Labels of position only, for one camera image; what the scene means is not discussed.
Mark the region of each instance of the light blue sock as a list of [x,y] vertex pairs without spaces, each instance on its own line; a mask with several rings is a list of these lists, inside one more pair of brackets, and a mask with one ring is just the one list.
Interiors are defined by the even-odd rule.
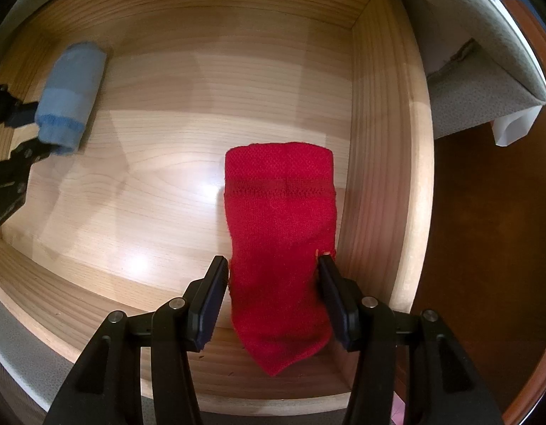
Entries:
[[56,154],[78,148],[106,64],[107,55],[95,43],[70,45],[55,62],[35,113],[39,140],[56,144]]

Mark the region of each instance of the screw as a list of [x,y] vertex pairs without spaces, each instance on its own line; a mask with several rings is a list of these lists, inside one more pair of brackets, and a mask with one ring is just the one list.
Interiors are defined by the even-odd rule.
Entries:
[[182,308],[184,305],[186,305],[186,300],[184,300],[182,297],[175,297],[169,302],[169,307],[173,310],[178,310],[179,308]]
[[425,320],[430,321],[431,323],[438,321],[438,313],[436,313],[434,310],[425,310],[422,312],[422,316]]
[[361,304],[367,308],[375,308],[379,302],[375,297],[364,297],[361,299]]
[[109,319],[109,322],[110,323],[117,323],[117,322],[120,322],[123,318],[123,312],[122,311],[119,311],[119,310],[116,310],[115,312],[111,312],[108,316],[107,316],[107,319]]

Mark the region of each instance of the dark brown wooden floor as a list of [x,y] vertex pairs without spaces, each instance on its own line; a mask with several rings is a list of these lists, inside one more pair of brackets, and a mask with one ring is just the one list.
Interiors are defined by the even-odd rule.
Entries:
[[424,308],[442,314],[505,410],[546,346],[546,106],[505,148],[489,124],[435,141],[413,312]]

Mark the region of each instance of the reddish brown wooden edge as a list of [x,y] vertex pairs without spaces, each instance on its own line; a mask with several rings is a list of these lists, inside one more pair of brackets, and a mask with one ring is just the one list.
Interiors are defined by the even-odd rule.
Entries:
[[[546,74],[546,31],[523,1],[501,1],[529,40]],[[533,374],[503,414],[506,425],[520,424],[543,397],[544,392],[546,392],[546,349]]]

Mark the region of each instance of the red sock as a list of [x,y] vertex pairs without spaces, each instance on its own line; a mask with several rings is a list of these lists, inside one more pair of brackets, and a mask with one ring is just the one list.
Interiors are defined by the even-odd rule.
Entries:
[[231,319],[249,354],[276,375],[332,334],[315,276],[317,255],[335,254],[332,152],[253,144],[229,150],[225,172]]

